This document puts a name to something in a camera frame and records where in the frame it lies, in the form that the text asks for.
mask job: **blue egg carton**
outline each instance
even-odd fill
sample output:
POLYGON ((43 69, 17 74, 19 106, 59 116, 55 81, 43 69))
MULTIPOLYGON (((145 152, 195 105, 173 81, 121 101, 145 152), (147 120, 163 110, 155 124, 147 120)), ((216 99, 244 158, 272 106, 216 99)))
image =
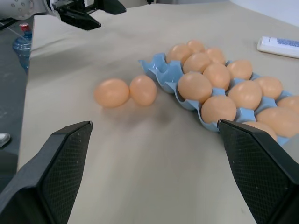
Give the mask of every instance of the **blue egg carton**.
MULTIPOLYGON (((200 115, 201 104, 196 100, 184 99, 178 92, 178 81, 184 75, 182 70, 182 64, 180 61, 171 61, 170 63, 166 62, 166 55, 164 53, 154 55, 152 61, 147 63, 145 60, 139 60, 142 65, 142 69, 147 76, 149 76, 154 81, 158 82, 161 88, 170 94, 174 94, 177 101, 181 104, 181 106, 189 111, 197 110, 199 120, 201 124, 208 130, 212 132, 219 132, 217 124, 212 122, 210 124, 205 123, 200 115)), ((228 66, 232 61, 229 60, 225 64, 228 66)), ((260 76, 256 73, 252 73, 250 80, 255 80, 260 76)), ((211 96, 226 96, 229 90, 235 85, 244 82, 244 79, 234 78, 230 81, 229 88, 227 91, 220 88, 213 88, 211 96)), ((281 95, 277 100, 268 97, 262 97, 260 105, 258 108, 254 110, 249 110, 246 108, 237 108, 237 113, 234 121, 236 122, 248 122, 248 121, 256 121, 255 116, 270 107, 276 107, 277 102, 285 97, 292 96, 289 92, 283 90, 281 95)), ((278 136, 277 142, 281 146, 285 144, 289 139, 285 137, 278 136)))

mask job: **red bottle cap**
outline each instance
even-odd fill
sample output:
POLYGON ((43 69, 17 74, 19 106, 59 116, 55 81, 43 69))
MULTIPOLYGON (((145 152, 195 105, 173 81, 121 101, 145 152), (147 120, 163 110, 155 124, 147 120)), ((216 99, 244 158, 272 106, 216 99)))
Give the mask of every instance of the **red bottle cap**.
POLYGON ((23 32, 25 32, 25 31, 30 31, 30 30, 31 30, 28 23, 22 23, 22 24, 20 24, 20 28, 21 28, 21 30, 22 30, 23 32))

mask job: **egg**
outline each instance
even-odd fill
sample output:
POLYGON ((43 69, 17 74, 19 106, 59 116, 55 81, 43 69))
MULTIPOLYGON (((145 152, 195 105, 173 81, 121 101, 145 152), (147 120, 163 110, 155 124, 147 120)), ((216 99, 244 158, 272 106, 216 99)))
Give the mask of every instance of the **egg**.
POLYGON ((206 100, 200 110, 205 123, 217 123, 220 119, 234 120, 237 108, 233 100, 227 96, 214 96, 206 100))
POLYGON ((225 64, 225 56, 223 52, 218 48, 209 48, 206 50, 206 54, 213 63, 225 64))
POLYGON ((184 73, 190 71, 203 73, 206 67, 211 63, 211 60, 206 53, 196 53, 191 55, 183 66, 184 73))
POLYGON ((265 125, 261 122, 254 122, 254 121, 244 122, 243 124, 255 127, 257 129, 260 129, 260 130, 268 133, 275 141, 277 140, 277 136, 276 136, 275 132, 268 125, 265 125))
POLYGON ((131 98, 139 105, 151 105, 157 96, 157 86, 154 81, 146 75, 135 77, 130 84, 131 98))
POLYGON ((117 107, 128 100, 129 87, 121 79, 108 79, 96 87, 94 98, 102 107, 117 107))
POLYGON ((256 120, 268 125, 282 137, 291 138, 299 133, 299 115, 287 108, 265 109, 256 115, 256 120))
POLYGON ((279 107, 286 107, 299 114, 299 96, 286 97, 277 103, 279 107))
POLYGON ((254 81, 247 80, 235 85, 228 93, 237 108, 255 110, 262 99, 262 90, 254 81))
POLYGON ((190 72, 178 81, 178 92, 184 99, 197 100, 202 104, 211 96, 212 85, 202 74, 190 72))
POLYGON ((187 46, 191 49, 192 53, 199 53, 199 52, 205 52, 204 45, 196 40, 188 41, 187 46))
POLYGON ((223 64, 212 63, 205 69, 203 76, 211 82, 213 87, 228 89, 230 75, 228 69, 223 64))
POLYGON ((185 63, 187 58, 192 54, 191 49, 187 44, 181 43, 173 46, 166 56, 166 62, 170 63, 171 60, 181 61, 182 64, 185 63))
POLYGON ((274 77, 264 76, 254 81, 260 85, 264 97, 277 99, 283 90, 281 82, 274 77))
POLYGON ((228 71, 230 73, 230 78, 241 78, 250 79, 252 75, 252 64, 249 60, 236 60, 230 63, 228 66, 228 71))

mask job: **gray floor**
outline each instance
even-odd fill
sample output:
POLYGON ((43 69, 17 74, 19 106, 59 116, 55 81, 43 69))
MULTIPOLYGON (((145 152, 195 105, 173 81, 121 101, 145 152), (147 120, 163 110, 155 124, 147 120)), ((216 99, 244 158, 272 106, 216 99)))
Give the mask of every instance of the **gray floor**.
MULTIPOLYGON (((32 27, 33 19, 26 22, 32 27)), ((21 34, 19 23, 10 28, 21 34)), ((0 31, 0 133, 11 135, 0 147, 0 192, 16 172, 21 139, 27 75, 12 49, 17 37, 8 29, 0 31)))

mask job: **egg carton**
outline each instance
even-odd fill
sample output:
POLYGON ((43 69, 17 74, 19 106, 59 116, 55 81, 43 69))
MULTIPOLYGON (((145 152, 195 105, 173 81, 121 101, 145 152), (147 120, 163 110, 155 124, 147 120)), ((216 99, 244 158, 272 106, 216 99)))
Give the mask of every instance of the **egg carton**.
MULTIPOLYGON (((166 55, 164 53, 154 55, 152 61, 150 63, 146 62, 145 60, 139 60, 142 65, 142 69, 145 74, 153 79, 154 81, 158 82, 161 88, 170 94, 174 94, 177 101, 181 104, 181 106, 189 111, 197 110, 199 120, 203 127, 212 131, 212 132, 219 132, 217 124, 212 122, 210 124, 205 123, 202 120, 200 115, 201 104, 197 100, 190 100, 184 99, 178 92, 178 81, 184 75, 182 70, 182 63, 180 61, 171 61, 170 63, 166 63, 166 55)), ((226 62, 226 66, 228 66, 232 61, 229 60, 226 62)), ((255 80, 260 76, 256 73, 252 73, 250 80, 255 80)), ((233 88, 235 85, 244 82, 244 79, 234 78, 230 81, 228 90, 220 88, 213 88, 211 96, 227 96, 229 90, 233 88)), ((277 102, 285 97, 292 96, 289 92, 283 90, 281 95, 276 99, 272 99, 269 97, 262 97, 262 100, 256 110, 249 110, 246 108, 237 108, 237 114, 234 119, 236 122, 248 122, 248 121, 256 121, 255 116, 270 107, 277 107, 277 102)), ((285 138, 282 136, 277 136, 277 142, 279 145, 285 144, 289 138, 285 138)))

